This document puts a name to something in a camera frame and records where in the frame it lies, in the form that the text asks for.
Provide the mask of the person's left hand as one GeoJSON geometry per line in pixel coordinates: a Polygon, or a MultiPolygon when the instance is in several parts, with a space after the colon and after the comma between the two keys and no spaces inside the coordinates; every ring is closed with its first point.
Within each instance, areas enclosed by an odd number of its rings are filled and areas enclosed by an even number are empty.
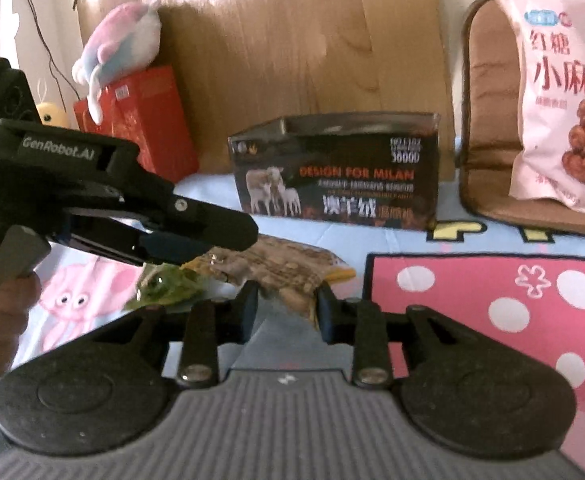
{"type": "Polygon", "coordinates": [[[34,272],[0,286],[0,377],[14,362],[30,310],[40,293],[41,282],[34,272]]]}

